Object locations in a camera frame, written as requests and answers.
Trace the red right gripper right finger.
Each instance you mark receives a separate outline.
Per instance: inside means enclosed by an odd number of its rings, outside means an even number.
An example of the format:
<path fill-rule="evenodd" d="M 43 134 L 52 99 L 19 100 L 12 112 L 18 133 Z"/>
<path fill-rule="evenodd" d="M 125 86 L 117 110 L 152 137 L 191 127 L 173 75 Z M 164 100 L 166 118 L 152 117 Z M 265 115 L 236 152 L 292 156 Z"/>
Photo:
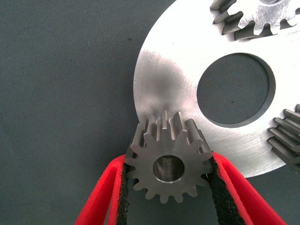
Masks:
<path fill-rule="evenodd" d="M 227 158 L 213 152 L 212 165 L 208 181 L 220 225 L 286 224 Z"/>

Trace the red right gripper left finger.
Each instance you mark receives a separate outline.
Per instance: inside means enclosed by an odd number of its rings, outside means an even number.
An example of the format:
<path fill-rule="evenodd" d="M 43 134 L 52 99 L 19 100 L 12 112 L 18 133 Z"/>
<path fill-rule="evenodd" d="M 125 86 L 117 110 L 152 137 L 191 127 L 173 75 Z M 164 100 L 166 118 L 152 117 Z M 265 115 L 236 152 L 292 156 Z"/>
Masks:
<path fill-rule="evenodd" d="M 128 212 L 128 179 L 125 155 L 112 160 L 102 173 L 76 225 L 126 225 Z"/>

